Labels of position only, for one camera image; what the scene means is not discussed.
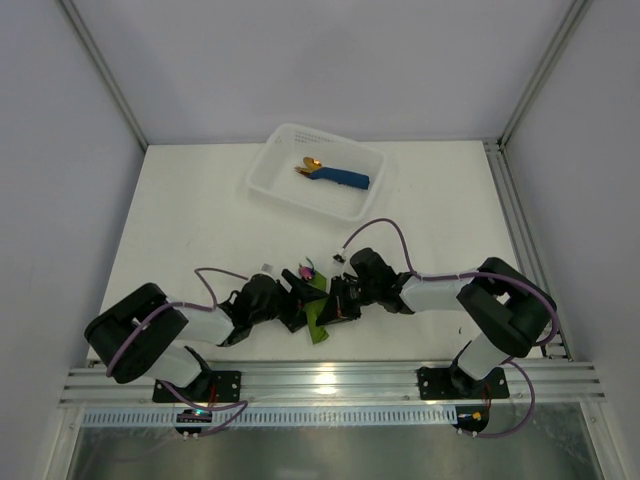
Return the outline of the green paper napkin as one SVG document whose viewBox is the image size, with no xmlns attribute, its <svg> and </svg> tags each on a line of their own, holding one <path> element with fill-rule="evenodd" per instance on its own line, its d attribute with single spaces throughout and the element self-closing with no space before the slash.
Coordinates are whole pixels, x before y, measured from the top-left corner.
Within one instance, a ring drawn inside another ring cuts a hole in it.
<svg viewBox="0 0 640 480">
<path fill-rule="evenodd" d="M 308 282 L 308 284 L 323 291 L 324 293 L 327 292 L 327 279 L 319 271 L 315 272 L 314 277 Z M 306 304 L 303 308 L 303 311 L 306 314 L 308 333 L 313 345 L 318 345 L 329 338 L 329 333 L 326 328 L 317 324 L 326 301 L 326 298 L 315 300 Z"/>
</svg>

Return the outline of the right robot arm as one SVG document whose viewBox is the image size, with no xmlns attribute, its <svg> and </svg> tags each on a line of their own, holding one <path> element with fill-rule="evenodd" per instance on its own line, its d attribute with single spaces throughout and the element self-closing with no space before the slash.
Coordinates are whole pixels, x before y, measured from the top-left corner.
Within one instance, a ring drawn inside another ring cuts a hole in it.
<svg viewBox="0 0 640 480">
<path fill-rule="evenodd" d="M 503 364 L 526 357 L 545 328 L 558 326 L 554 300 L 496 257 L 473 271 L 431 277 L 396 272 L 370 248 L 349 264 L 350 272 L 332 278 L 317 325 L 356 320 L 377 304 L 402 315 L 464 311 L 479 328 L 449 367 L 420 369 L 424 399 L 480 398 L 496 386 Z"/>
</svg>

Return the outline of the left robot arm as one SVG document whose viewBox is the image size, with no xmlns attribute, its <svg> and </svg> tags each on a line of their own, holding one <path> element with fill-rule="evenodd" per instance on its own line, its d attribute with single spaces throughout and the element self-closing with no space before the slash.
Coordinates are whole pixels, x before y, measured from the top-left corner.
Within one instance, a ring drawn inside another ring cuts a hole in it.
<svg viewBox="0 0 640 480">
<path fill-rule="evenodd" d="M 304 305 L 327 298 L 325 291 L 283 270 L 288 286 L 261 271 L 220 302 L 204 277 L 218 271 L 195 270 L 211 295 L 209 305 L 177 301 L 157 284 L 146 283 L 93 319 L 84 338 L 107 367 L 107 376 L 119 384 L 153 378 L 172 394 L 203 402 L 216 374 L 188 341 L 231 347 L 254 326 L 271 320 L 294 333 L 307 324 Z"/>
</svg>

